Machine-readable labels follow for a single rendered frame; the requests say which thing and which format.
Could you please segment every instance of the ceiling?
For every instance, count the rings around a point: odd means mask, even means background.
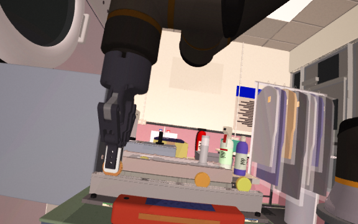
[[[111,0],[87,2],[105,24]],[[291,51],[357,5],[358,0],[313,0],[292,21],[265,18],[234,41]]]

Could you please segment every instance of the orange stripe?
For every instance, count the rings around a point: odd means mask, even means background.
[[[189,45],[191,48],[194,48],[194,49],[196,49],[196,50],[211,50],[211,49],[214,49],[216,46],[219,45],[219,43],[217,43],[215,46],[210,47],[210,48],[208,48],[208,49],[200,49],[200,48],[197,48],[197,47],[195,47],[195,46],[189,44],[189,42],[187,42],[187,40],[185,39],[185,37],[183,36],[183,34],[182,34],[181,36],[183,37],[183,40],[186,42],[187,45]]]
[[[173,18],[175,15],[175,0],[168,0],[168,28],[173,28]]]
[[[160,34],[162,32],[162,28],[160,24],[155,19],[153,19],[153,17],[144,14],[143,12],[139,12],[133,9],[117,9],[114,10],[113,12],[110,12],[109,15],[107,16],[107,19],[110,19],[114,16],[131,16],[138,19],[142,19],[143,21],[153,25],[160,32]]]
[[[351,180],[345,180],[345,179],[342,179],[342,178],[339,178],[339,177],[335,177],[335,182],[338,182],[340,184],[344,184],[344,185],[347,185],[347,186],[350,186],[350,187],[358,188],[358,182],[354,182],[354,181],[351,181]]]
[[[150,215],[140,213],[138,219],[158,222],[182,223],[182,224],[220,224],[220,221],[199,220],[194,218],[169,217],[164,215]]]

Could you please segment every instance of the gray cylinder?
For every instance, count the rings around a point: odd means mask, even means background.
[[[206,165],[206,161],[208,158],[208,148],[209,148],[209,136],[203,136],[201,138],[201,152],[200,152],[200,159],[198,161],[199,164]]]

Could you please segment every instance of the red fire extinguisher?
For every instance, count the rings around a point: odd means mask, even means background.
[[[201,138],[206,135],[205,133],[206,129],[199,128],[197,132],[197,138],[196,138],[196,151],[201,150]]]

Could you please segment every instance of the blue and white poster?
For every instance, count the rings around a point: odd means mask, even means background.
[[[254,119],[255,88],[237,86],[236,109],[234,111],[233,129],[237,131],[252,131]]]

